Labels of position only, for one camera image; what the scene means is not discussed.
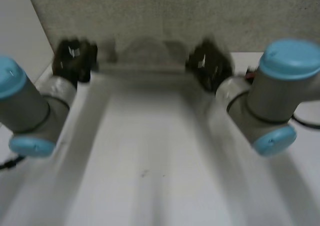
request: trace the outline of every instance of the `textured gray wall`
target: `textured gray wall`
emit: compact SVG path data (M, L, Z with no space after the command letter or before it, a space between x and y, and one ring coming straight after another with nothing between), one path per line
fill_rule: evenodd
M320 43L320 0L31 0L53 47L63 36L123 47L141 35L193 45L208 33L231 51L262 51L283 37Z

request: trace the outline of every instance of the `light blue joint cap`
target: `light blue joint cap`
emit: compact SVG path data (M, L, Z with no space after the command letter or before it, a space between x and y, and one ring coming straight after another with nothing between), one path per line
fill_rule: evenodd
M24 70L13 59L0 56L0 100L19 92L26 82Z
M29 157L48 157L55 147L53 142L32 137L13 137L9 143L11 151Z
M260 137L252 146L259 155L268 157L284 151L296 138L295 129L292 126L286 126Z
M285 39L269 45L260 59L259 69L271 78L303 80L320 72L320 46Z

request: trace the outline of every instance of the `white wall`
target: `white wall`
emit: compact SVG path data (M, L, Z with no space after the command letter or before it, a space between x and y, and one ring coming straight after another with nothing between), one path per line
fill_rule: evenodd
M53 51L30 0L0 0L0 55L14 58L34 82Z

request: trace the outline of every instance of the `dark mark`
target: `dark mark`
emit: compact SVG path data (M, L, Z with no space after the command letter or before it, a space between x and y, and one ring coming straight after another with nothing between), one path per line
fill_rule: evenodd
M144 170L141 174L141 177L144 178L148 174L149 170Z

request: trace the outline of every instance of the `black cable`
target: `black cable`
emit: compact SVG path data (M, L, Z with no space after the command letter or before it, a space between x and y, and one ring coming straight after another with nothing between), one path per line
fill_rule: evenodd
M313 123L310 123L310 122L301 121L295 115L292 115L291 119L296 121L298 124L302 125L303 127L311 128L311 129L315 129L315 130L320 130L320 125L319 124L313 124Z
M20 162L25 160L26 157L18 155L16 158L10 159L6 161L5 163L0 165L0 171L5 169L12 169L15 166L17 166Z

